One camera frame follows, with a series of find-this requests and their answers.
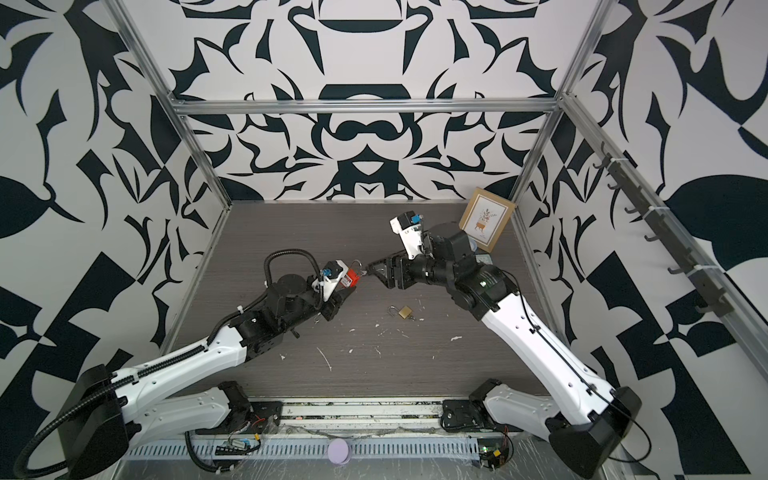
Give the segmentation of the red padlock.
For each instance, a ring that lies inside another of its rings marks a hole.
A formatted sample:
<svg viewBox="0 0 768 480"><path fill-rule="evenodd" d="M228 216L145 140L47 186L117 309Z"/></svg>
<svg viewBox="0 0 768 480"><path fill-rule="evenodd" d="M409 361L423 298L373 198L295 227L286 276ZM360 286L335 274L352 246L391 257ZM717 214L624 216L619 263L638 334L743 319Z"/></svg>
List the red padlock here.
<svg viewBox="0 0 768 480"><path fill-rule="evenodd" d="M346 267L346 272L341 278L341 284L345 288L355 287L360 279L366 275L364 265L358 259L353 260Z"/></svg>

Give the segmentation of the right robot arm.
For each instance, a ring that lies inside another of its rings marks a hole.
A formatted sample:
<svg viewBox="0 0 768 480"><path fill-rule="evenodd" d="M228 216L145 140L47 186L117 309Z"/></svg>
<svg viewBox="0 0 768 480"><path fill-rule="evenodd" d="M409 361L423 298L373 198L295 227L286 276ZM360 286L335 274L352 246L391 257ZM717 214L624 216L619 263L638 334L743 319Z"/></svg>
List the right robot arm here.
<svg viewBox="0 0 768 480"><path fill-rule="evenodd" d="M406 212L390 221L403 248L367 267L387 288L439 286L454 303L501 338L545 387L544 396L486 381L472 396L498 426L547 441L576 475L591 479L636 426L642 406L629 387L615 387L583 363L539 319L516 278L478 260L455 223L425 229Z"/></svg>

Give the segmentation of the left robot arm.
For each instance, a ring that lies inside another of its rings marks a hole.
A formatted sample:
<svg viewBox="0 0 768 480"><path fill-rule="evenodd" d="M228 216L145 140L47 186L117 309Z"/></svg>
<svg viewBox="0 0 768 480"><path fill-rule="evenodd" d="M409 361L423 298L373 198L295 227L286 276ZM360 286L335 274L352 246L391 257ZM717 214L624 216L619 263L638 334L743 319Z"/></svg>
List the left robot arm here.
<svg viewBox="0 0 768 480"><path fill-rule="evenodd" d="M21 449L15 477L65 471L87 479L146 442L198 429L241 429L252 409L237 383L188 396L179 391L266 353L306 320L332 320L358 282L343 261L319 266L303 249L269 254L264 273L264 292L207 337L133 367L110 372L98 365L82 374L57 417Z"/></svg>

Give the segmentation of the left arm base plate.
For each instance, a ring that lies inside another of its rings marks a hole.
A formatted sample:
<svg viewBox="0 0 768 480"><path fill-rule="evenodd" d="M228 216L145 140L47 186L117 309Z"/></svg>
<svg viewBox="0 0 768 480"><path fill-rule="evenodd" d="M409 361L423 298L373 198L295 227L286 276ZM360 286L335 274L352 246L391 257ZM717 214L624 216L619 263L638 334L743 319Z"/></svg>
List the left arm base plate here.
<svg viewBox="0 0 768 480"><path fill-rule="evenodd" d="M251 403L244 435L269 435L276 433L282 423L281 401L257 401Z"/></svg>

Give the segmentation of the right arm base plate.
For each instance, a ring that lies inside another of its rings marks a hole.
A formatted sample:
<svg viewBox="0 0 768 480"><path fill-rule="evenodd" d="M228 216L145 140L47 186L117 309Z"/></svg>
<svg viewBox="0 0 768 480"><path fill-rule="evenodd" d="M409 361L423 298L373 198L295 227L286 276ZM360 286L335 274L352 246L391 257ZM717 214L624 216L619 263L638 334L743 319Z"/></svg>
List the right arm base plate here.
<svg viewBox="0 0 768 480"><path fill-rule="evenodd" d="M440 426L447 432L480 431L486 427L485 416L471 400L444 400Z"/></svg>

